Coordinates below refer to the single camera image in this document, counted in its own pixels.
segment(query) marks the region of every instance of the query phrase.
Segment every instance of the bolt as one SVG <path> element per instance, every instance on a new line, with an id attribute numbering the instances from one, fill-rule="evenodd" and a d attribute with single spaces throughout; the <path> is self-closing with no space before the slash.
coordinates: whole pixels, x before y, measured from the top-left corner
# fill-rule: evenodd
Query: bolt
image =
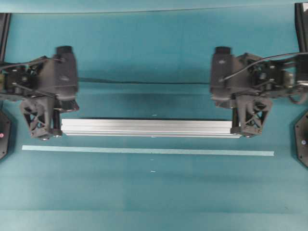
<path id="1" fill-rule="evenodd" d="M 261 73 L 259 79 L 263 80 L 263 79 L 265 79 L 265 78 L 266 78 L 266 73 Z"/>

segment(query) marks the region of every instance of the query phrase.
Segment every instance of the teal table surface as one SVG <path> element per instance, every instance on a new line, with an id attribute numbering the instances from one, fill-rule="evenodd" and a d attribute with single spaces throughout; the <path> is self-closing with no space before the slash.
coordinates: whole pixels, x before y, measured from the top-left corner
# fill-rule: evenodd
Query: teal table surface
<path id="1" fill-rule="evenodd" d="M 209 9 L 239 6 L 274 6 L 303 0 L 2 0 L 9 13 L 113 13 Z"/>
<path id="2" fill-rule="evenodd" d="M 62 118 L 231 119 L 230 110 L 216 108 L 210 99 L 214 48 L 264 57 L 297 52 L 294 5 L 280 2 L 160 12 L 15 13 L 5 60 L 25 62 L 51 56 L 57 46 L 74 47 L 80 110 Z M 4 6 L 10 9 L 10 2 Z M 4 102 L 2 110 L 13 129 L 9 154 L 0 160 L 1 231 L 308 230 L 308 168 L 296 159 L 293 129 L 307 104 L 275 100 L 263 134 L 252 139 L 39 141 L 30 138 L 19 102 Z M 274 156 L 39 152 L 23 151 L 23 145 L 274 151 Z"/>

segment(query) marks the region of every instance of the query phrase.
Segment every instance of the aluminum extrusion bar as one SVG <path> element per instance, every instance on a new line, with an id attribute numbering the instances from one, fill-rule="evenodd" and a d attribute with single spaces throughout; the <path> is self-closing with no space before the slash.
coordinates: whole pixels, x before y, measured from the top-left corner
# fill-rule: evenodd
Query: aluminum extrusion bar
<path id="1" fill-rule="evenodd" d="M 0 13 L 0 62 L 4 61 L 6 41 L 9 34 L 10 13 Z"/>
<path id="2" fill-rule="evenodd" d="M 68 136 L 145 136 L 239 138 L 231 121 L 149 119 L 62 119 Z"/>
<path id="3" fill-rule="evenodd" d="M 308 3 L 295 3 L 295 28 L 299 50 L 308 51 Z"/>

